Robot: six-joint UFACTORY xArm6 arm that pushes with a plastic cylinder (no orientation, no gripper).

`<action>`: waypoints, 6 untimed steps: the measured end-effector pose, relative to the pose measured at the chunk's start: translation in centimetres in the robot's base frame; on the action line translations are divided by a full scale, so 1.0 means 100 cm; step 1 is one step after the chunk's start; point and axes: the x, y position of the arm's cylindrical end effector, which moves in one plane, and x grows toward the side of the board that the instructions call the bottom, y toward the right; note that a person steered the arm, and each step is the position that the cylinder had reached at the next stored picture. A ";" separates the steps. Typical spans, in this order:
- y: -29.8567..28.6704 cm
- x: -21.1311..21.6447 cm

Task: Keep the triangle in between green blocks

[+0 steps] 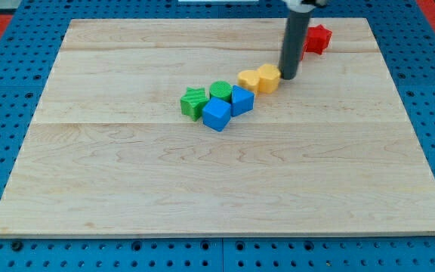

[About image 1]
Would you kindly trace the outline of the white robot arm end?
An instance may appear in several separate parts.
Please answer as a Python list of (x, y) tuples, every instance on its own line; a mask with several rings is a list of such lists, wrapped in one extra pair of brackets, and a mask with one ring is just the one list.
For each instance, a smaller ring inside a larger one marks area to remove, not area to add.
[(315, 8), (324, 8), (329, 0), (283, 0), (290, 11), (309, 13)]

